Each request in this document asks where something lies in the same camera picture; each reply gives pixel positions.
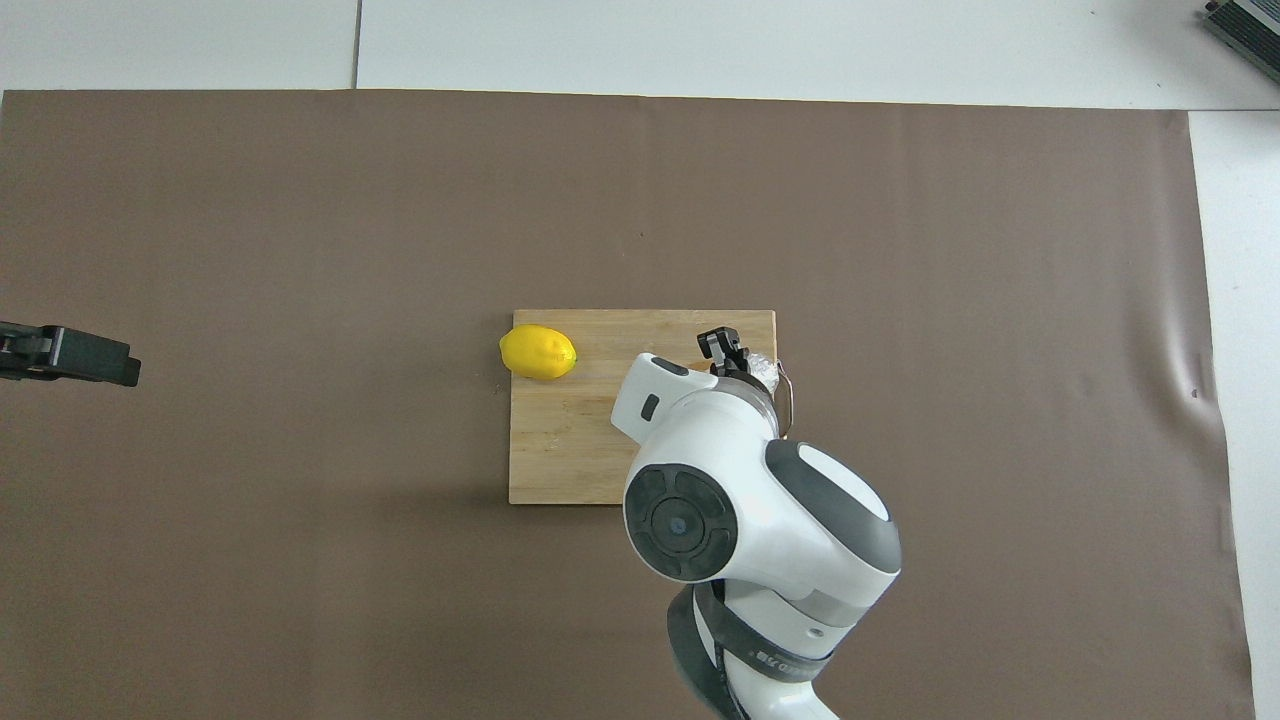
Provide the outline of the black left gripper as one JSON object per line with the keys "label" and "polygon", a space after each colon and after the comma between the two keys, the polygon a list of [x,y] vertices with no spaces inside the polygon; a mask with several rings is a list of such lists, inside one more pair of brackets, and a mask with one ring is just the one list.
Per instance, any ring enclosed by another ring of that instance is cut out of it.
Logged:
{"label": "black left gripper", "polygon": [[49,327],[47,334],[42,327],[1,322],[1,378],[44,379],[36,365],[49,350],[47,369],[60,378],[138,384],[141,360],[128,343],[67,327]]}

